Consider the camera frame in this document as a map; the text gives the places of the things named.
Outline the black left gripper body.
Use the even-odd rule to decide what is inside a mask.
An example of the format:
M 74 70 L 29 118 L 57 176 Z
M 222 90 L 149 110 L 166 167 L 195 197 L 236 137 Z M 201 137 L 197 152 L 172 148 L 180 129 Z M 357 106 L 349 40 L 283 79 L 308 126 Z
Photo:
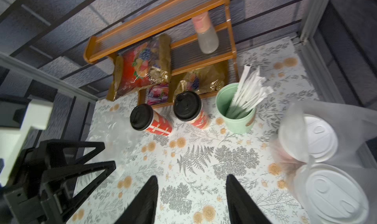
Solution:
M 24 149 L 16 160 L 10 181 L 1 188 L 1 223 L 61 224 L 57 193 L 61 168 L 50 164 L 49 155 L 38 148 Z

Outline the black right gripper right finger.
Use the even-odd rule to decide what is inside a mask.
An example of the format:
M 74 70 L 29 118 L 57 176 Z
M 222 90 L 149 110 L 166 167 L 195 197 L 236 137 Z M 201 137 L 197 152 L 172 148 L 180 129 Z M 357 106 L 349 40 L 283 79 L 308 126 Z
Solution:
M 271 224 L 233 175 L 227 176 L 226 195 L 231 224 Z

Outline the translucent plastic carrier bag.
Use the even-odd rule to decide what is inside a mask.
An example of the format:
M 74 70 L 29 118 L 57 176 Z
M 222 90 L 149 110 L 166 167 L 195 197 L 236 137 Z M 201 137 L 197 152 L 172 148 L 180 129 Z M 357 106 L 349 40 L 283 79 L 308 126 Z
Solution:
M 357 153 L 376 136 L 375 110 L 291 101 L 270 147 L 311 223 L 376 223 L 377 170 Z

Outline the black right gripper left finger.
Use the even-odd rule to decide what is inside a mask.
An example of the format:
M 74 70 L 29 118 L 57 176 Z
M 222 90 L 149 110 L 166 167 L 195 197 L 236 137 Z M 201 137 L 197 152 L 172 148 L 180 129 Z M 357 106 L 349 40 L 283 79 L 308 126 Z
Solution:
M 158 179 L 151 176 L 115 224 L 154 224 L 158 190 Z

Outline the red floral milk tea cup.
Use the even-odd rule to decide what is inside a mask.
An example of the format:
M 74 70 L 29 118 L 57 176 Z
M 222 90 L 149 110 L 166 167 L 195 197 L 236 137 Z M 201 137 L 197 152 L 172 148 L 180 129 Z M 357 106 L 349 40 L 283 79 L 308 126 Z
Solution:
M 325 120 L 305 114 L 298 125 L 282 123 L 278 140 L 284 152 L 301 162 L 314 157 L 316 163 L 331 159 L 338 149 L 338 137 L 333 127 Z

